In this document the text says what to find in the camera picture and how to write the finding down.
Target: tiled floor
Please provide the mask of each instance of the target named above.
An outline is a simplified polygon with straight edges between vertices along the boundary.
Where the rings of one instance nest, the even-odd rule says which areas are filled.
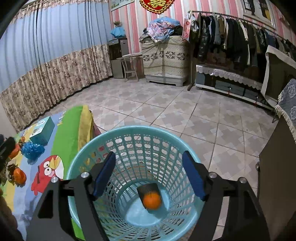
[[[46,115],[78,104],[88,104],[101,132],[124,125],[166,129],[187,142],[210,171],[231,180],[245,176],[257,193],[255,164],[276,126],[263,109],[194,87],[187,91],[145,80],[110,79],[74,94]],[[225,198],[215,238],[223,232],[227,207]]]

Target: teal box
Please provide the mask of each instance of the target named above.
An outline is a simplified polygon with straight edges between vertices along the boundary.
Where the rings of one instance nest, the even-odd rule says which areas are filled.
[[[52,121],[50,116],[38,121],[33,130],[33,133],[30,135],[31,142],[43,146],[47,145],[53,129],[54,122]]]

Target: framed picture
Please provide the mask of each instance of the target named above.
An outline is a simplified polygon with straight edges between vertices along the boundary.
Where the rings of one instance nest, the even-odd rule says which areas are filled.
[[[118,9],[126,4],[132,3],[135,0],[111,0],[111,11]]]
[[[269,0],[241,0],[241,3],[245,17],[262,22],[274,30],[276,29]]]

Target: striped wallpaper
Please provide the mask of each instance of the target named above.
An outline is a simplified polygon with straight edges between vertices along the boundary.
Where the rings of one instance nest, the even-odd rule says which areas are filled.
[[[296,35],[280,21],[282,14],[279,9],[273,3],[270,3],[270,5],[274,15],[276,32],[295,44]],[[135,2],[131,4],[112,11],[110,19],[112,26],[114,21],[120,20],[122,22],[128,39],[129,52],[137,53],[141,51],[139,37],[143,34],[143,29],[148,26],[151,20],[168,16],[179,20],[180,23],[183,24],[184,16],[186,16],[188,10],[220,12],[241,18],[243,17],[240,0],[175,0],[170,8],[160,15],[145,10],[141,6],[140,1],[135,0]]]

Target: crumpled blue plastic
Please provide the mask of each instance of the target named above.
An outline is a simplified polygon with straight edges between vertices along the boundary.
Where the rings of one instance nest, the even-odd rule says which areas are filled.
[[[180,26],[178,20],[162,17],[152,20],[146,30],[155,43],[164,43],[168,40],[168,37],[173,34],[174,28],[177,26]]]
[[[116,27],[114,29],[111,30],[111,34],[115,37],[115,38],[122,38],[126,35],[126,33],[124,32],[124,28],[123,27]]]
[[[20,150],[28,160],[36,160],[45,151],[44,146],[30,141],[23,144]]]

